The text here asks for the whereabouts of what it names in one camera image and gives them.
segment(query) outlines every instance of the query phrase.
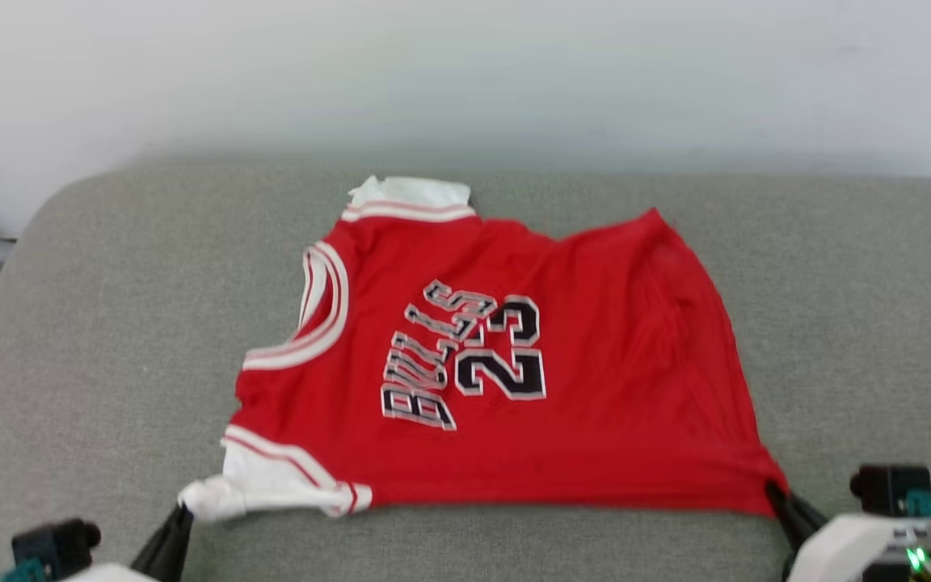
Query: white wall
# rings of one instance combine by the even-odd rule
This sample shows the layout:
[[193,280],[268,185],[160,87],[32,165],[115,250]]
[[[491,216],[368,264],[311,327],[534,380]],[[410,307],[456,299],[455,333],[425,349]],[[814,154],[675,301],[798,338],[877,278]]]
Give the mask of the white wall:
[[134,162],[931,175],[931,0],[0,0],[0,234]]

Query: red stripe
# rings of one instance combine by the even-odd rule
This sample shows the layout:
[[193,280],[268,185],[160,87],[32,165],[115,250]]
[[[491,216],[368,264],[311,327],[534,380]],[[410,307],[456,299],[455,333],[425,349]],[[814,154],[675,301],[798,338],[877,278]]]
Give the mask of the red stripe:
[[300,467],[300,463],[298,463],[292,457],[287,457],[285,456],[285,454],[265,453],[263,450],[258,449],[258,447],[251,445],[251,443],[248,443],[245,440],[234,437],[234,436],[225,435],[225,437],[222,437],[222,440],[230,440],[232,442],[239,443],[240,445],[245,446],[247,449],[252,450],[252,452],[259,454],[259,456],[264,457],[265,459],[273,459],[275,461],[286,461],[289,464],[296,467],[301,473],[303,473],[303,475],[307,478],[307,480],[311,482],[311,485],[318,487],[318,489],[322,489],[322,486],[318,485],[317,480],[314,480],[313,476],[308,474],[308,472],[304,470],[304,467]]

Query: jersey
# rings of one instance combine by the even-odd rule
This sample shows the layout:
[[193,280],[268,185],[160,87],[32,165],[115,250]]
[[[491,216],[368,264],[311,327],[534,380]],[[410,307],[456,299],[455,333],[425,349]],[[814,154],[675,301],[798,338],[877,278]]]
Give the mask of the jersey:
[[200,519],[590,504],[773,515],[720,296],[656,210],[554,240],[463,184],[369,178],[304,254],[296,334],[252,350]]

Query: gray cushion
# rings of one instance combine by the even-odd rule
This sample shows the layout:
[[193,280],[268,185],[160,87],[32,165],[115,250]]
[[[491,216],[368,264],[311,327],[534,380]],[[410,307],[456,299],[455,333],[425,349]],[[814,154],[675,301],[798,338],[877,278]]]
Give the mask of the gray cushion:
[[[0,276],[0,570],[12,534],[73,515],[127,563],[218,471],[242,354],[291,331],[301,248],[373,171],[133,171],[41,210]],[[659,207],[719,287],[794,487],[856,511],[858,464],[931,467],[931,180],[409,173],[557,236]],[[776,580],[786,553],[775,522],[724,513],[277,512],[196,527],[186,580]]]

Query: armhole trim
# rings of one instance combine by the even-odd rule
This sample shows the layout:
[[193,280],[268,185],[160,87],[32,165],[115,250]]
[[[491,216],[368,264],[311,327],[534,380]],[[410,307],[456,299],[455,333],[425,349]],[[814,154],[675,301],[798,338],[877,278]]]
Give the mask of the armhole trim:
[[[350,281],[347,268],[326,242],[317,242],[304,251],[304,294],[301,297],[300,329],[288,342],[278,346],[259,348],[246,353],[243,369],[284,369],[313,360],[332,347],[343,334],[350,308]],[[302,334],[303,325],[310,320],[332,286],[332,303],[325,321]]]

